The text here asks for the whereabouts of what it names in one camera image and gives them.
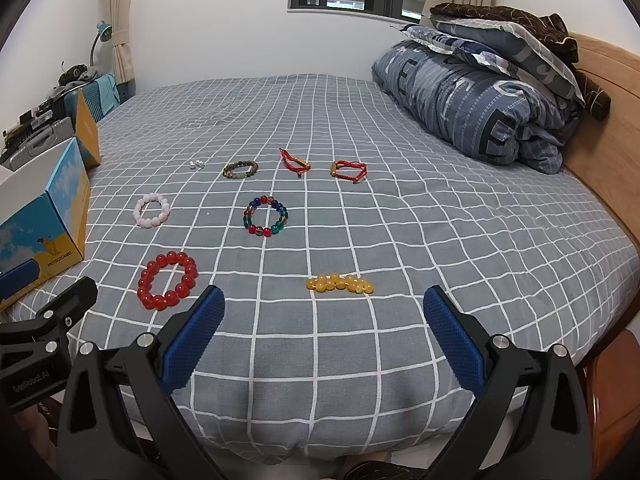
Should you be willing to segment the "red cord bracelet gold tube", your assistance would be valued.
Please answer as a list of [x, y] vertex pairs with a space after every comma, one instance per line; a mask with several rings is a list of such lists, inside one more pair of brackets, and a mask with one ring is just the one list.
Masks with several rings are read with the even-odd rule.
[[306, 172], [311, 170], [311, 166], [301, 158], [291, 155], [285, 148], [280, 148], [281, 162], [288, 171], [296, 174], [296, 177], [303, 177]]

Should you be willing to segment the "red cord bracelet gold bead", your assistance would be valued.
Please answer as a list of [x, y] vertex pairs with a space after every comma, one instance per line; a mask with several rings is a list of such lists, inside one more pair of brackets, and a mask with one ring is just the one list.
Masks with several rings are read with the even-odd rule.
[[367, 174], [368, 166], [364, 162], [337, 159], [332, 162], [330, 167], [332, 177], [352, 182], [352, 184], [358, 184], [367, 177]]

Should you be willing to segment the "white blue cardboard box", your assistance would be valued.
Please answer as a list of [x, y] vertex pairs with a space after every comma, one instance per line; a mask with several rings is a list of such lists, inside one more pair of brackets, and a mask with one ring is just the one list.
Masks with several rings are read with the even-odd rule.
[[1, 169], [2, 309], [84, 258], [88, 171], [100, 163], [98, 127], [78, 96], [70, 138]]

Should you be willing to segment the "grey suitcase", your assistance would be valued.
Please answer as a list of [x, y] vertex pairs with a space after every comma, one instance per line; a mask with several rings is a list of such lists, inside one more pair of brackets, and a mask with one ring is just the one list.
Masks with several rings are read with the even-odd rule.
[[37, 134], [24, 141], [9, 155], [1, 156], [1, 165], [15, 171], [26, 165], [33, 158], [39, 156], [55, 145], [72, 138], [75, 130], [69, 117], [65, 117], [52, 125], [44, 127]]

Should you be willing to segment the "teal suitcase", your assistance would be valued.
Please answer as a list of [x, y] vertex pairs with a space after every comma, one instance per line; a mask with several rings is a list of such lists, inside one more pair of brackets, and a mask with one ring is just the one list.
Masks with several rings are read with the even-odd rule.
[[112, 73], [104, 74], [70, 89], [64, 94], [65, 113], [72, 122], [76, 120], [77, 102], [80, 94], [84, 97], [95, 122], [100, 122], [120, 105], [119, 92], [114, 75]]

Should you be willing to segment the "wooden headboard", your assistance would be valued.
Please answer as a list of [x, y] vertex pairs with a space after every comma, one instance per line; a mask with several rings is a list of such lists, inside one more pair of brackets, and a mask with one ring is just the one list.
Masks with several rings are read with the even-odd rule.
[[608, 118], [586, 116], [564, 148], [564, 166], [639, 243], [639, 57], [582, 34], [578, 67], [611, 97]]

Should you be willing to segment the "grey checked bed sheet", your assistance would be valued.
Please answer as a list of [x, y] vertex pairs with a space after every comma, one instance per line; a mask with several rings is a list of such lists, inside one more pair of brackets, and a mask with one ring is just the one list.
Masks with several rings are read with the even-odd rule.
[[[454, 430], [473, 398], [424, 320], [433, 285], [489, 333], [574, 360], [638, 288], [636, 248], [573, 176], [470, 159], [367, 81], [178, 84], [135, 96], [99, 134], [84, 261], [6, 317], [88, 276], [98, 299], [70, 341], [126, 346], [169, 318], [139, 301], [143, 266], [186, 252], [226, 313], [174, 399], [204, 443], [248, 460], [330, 460]], [[280, 148], [311, 170], [296, 177]], [[337, 159], [367, 177], [335, 179]]]

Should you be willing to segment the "teal desk lamp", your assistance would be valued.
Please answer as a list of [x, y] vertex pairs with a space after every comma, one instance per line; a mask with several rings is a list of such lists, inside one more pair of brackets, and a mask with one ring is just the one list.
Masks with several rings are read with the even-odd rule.
[[96, 65], [96, 46], [99, 42], [107, 42], [112, 38], [112, 25], [107, 22], [100, 21], [96, 24], [96, 36], [94, 37], [91, 50], [90, 50], [90, 65]]

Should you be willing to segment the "folded blue patterned duvet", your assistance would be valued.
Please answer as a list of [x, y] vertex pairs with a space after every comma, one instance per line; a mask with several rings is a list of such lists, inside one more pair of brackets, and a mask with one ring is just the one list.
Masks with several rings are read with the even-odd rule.
[[494, 165], [521, 162], [555, 174], [582, 120], [575, 102], [411, 40], [385, 51], [372, 64], [372, 77], [427, 132]]

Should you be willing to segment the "beige left curtain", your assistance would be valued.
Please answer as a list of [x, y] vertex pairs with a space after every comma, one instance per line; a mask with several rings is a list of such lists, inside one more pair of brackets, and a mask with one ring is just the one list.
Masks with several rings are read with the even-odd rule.
[[112, 25], [112, 67], [116, 84], [128, 84], [134, 80], [129, 39], [131, 0], [105, 0], [105, 4]]

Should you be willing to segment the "grey patterned pillow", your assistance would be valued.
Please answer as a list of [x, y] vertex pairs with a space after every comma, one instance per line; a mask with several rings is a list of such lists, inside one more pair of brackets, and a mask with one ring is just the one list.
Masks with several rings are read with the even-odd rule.
[[586, 102], [572, 64], [518, 23], [435, 15], [430, 26], [409, 24], [402, 32], [437, 53], [462, 56], [521, 81], [536, 80], [560, 98]]

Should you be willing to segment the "brown fleece blanket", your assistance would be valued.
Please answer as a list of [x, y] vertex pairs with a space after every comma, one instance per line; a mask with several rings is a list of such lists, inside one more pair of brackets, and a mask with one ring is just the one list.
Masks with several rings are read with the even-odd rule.
[[558, 14], [536, 16], [510, 6], [473, 6], [472, 4], [441, 3], [431, 8], [435, 15], [450, 18], [481, 18], [482, 20], [514, 22], [524, 26], [562, 61], [572, 64], [574, 75], [585, 98], [585, 109], [599, 122], [608, 118], [612, 100], [589, 76], [578, 70], [579, 46]]

